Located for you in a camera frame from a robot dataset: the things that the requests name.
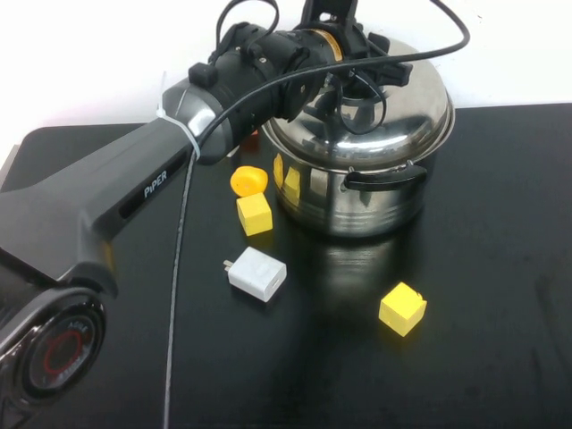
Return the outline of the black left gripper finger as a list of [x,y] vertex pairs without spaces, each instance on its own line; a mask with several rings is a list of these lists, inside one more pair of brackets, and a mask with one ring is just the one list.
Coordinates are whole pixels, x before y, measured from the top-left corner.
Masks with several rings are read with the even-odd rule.
[[370,32],[367,35],[367,43],[374,55],[387,56],[389,54],[391,41],[387,37]]
[[409,84],[411,74],[410,63],[382,61],[382,57],[372,58],[366,67],[366,74],[378,87],[405,87]]

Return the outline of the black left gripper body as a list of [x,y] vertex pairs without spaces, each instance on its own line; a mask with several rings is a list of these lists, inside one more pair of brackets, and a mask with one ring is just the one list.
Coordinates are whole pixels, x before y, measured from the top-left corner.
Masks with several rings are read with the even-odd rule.
[[306,1],[299,23],[303,45],[313,61],[344,61],[370,56],[357,0]]

